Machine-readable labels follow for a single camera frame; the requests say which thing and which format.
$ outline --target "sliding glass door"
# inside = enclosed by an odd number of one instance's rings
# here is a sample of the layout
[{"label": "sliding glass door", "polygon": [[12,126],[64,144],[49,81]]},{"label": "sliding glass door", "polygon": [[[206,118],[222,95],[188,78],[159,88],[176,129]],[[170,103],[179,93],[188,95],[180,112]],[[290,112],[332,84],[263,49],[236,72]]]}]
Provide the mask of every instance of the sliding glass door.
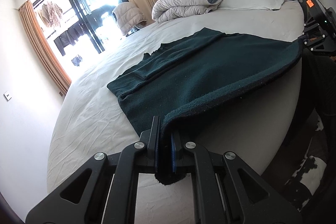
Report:
[{"label": "sliding glass door", "polygon": [[96,57],[124,39],[113,9],[128,0],[37,0],[35,13],[44,35],[72,80]]}]

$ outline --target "mattress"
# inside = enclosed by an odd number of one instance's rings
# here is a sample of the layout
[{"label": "mattress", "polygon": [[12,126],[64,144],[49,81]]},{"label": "mattress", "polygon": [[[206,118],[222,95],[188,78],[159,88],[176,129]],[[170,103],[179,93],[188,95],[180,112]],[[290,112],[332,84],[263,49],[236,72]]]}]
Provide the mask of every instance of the mattress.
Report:
[{"label": "mattress", "polygon": [[[139,140],[106,85],[139,63],[144,53],[152,53],[161,43],[190,36],[204,27],[291,42],[302,34],[303,24],[297,1],[285,1],[277,11],[218,9],[153,23],[100,54],[96,65],[71,84],[64,99],[50,144],[48,192],[95,153],[117,153]],[[300,66],[299,62],[280,79],[223,110],[198,141],[216,153],[235,151],[261,174],[280,147],[293,117],[300,89]],[[136,223],[194,223],[193,209],[190,176],[164,186],[153,175],[140,174]]]}]

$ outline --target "wall socket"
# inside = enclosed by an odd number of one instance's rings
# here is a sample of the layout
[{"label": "wall socket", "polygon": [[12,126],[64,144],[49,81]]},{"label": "wall socket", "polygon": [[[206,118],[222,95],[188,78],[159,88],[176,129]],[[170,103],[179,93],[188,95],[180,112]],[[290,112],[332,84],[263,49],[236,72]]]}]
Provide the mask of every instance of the wall socket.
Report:
[{"label": "wall socket", "polygon": [[10,96],[8,91],[6,91],[3,95],[4,95],[4,97],[6,98],[7,101],[9,101],[12,98],[12,96]]}]

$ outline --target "white pillow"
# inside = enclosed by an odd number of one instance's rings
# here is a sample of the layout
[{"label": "white pillow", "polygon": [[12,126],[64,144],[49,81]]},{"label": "white pillow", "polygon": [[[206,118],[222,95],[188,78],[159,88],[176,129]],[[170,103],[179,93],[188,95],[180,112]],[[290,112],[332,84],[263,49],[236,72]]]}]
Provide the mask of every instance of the white pillow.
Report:
[{"label": "white pillow", "polygon": [[223,0],[218,8],[225,10],[279,10],[285,0]]}]

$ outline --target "silver screw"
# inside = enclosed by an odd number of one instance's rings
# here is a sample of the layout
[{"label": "silver screw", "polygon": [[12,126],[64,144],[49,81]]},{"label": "silver screw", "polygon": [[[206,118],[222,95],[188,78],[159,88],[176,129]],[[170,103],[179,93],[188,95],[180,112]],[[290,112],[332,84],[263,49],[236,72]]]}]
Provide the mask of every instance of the silver screw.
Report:
[{"label": "silver screw", "polygon": [[225,158],[227,158],[228,160],[234,160],[236,158],[236,154],[233,152],[227,152],[225,154]]},{"label": "silver screw", "polygon": [[95,160],[102,160],[103,158],[105,158],[105,154],[104,153],[96,153],[95,156],[94,156],[94,159]]},{"label": "silver screw", "polygon": [[134,147],[135,147],[136,149],[141,149],[141,148],[144,148],[144,147],[145,147],[145,144],[142,143],[142,142],[137,142],[137,143],[134,144]]},{"label": "silver screw", "polygon": [[189,149],[193,149],[193,148],[196,147],[196,144],[195,144],[194,142],[187,142],[187,143],[185,144],[185,147],[186,147],[186,148],[189,148]]}]

